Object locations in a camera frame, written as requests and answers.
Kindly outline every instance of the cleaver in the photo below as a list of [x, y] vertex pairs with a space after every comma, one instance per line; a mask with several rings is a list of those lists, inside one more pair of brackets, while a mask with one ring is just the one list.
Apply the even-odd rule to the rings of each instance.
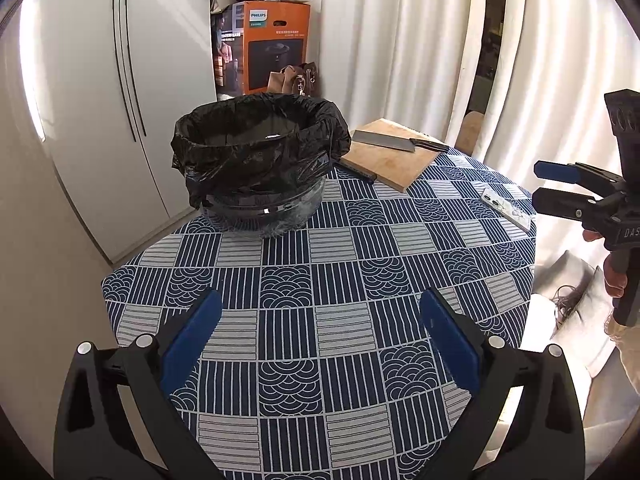
[[391, 148], [393, 150], [402, 150], [404, 152], [415, 153], [415, 147], [425, 148], [432, 152], [445, 153], [449, 150], [449, 147], [442, 142], [435, 142], [427, 139], [405, 139], [404, 137], [394, 137], [384, 134], [375, 134], [373, 132], [363, 132], [362, 130], [355, 130], [352, 140], [355, 142], [361, 142], [363, 144], [372, 144], [373, 146], [383, 146], [384, 148]]

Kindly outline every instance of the knife handle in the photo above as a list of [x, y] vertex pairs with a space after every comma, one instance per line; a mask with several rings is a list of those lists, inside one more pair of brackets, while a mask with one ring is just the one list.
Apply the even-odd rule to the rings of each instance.
[[364, 173], [364, 171], [356, 170], [355, 168], [348, 166], [341, 160], [339, 160], [335, 164], [336, 166], [340, 166], [341, 168], [343, 168], [348, 173], [354, 174], [360, 180], [364, 180], [368, 184], [373, 184], [378, 179], [378, 176], [375, 173], [367, 174], [367, 173]]
[[409, 139], [414, 146], [418, 148], [425, 148], [432, 152], [446, 153], [449, 151], [449, 147], [441, 142], [433, 142], [432, 140], [425, 139]]

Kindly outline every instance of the table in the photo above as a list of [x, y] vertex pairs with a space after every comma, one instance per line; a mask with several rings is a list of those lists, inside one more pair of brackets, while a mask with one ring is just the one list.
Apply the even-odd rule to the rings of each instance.
[[120, 345], [212, 285], [222, 320], [171, 396], [229, 480], [409, 480], [469, 394], [418, 322], [436, 286], [517, 346], [532, 283], [529, 234], [478, 199], [530, 194], [456, 150], [401, 194], [334, 168], [304, 229], [261, 240], [196, 218], [102, 283]]

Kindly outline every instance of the white wardrobe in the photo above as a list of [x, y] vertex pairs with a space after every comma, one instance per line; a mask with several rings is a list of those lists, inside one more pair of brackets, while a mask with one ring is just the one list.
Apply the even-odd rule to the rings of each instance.
[[115, 261], [190, 209], [170, 141], [175, 121], [216, 100], [209, 1], [35, 4], [34, 90], [46, 148]]

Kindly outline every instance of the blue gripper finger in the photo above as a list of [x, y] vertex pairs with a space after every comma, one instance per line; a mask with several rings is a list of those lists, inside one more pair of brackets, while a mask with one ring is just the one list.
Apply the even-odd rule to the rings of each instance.
[[539, 160], [533, 165], [533, 173], [536, 174], [536, 177], [544, 178], [545, 180], [567, 182], [568, 184], [578, 184], [580, 182], [580, 171], [570, 164]]
[[480, 390], [480, 359], [443, 301], [425, 290], [420, 297], [422, 322], [457, 386], [475, 395]]
[[221, 316], [222, 298], [212, 290], [164, 353], [160, 389], [165, 397], [184, 386]]

